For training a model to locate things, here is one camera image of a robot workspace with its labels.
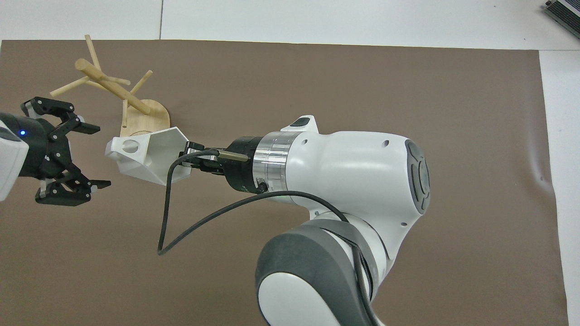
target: brown paper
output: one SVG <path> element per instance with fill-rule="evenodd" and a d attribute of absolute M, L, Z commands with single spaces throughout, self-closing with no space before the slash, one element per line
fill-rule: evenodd
<path fill-rule="evenodd" d="M 195 142 L 227 146 L 303 114 L 321 133 L 397 133 L 429 162 L 432 203 L 374 301 L 396 325 L 567 325 L 538 52 L 208 41 L 94 41 L 103 71 L 161 102 Z M 3 41 L 0 110 L 82 77 L 84 41 Z M 0 203 L 3 325 L 266 325 L 254 289 L 264 244 L 308 218 L 256 202 L 156 254 L 165 189 L 118 172 L 104 148 L 122 103 L 82 85 L 58 99 L 101 132 L 74 162 L 113 185 L 81 206 Z M 168 238 L 247 194 L 194 171 L 173 188 Z"/>

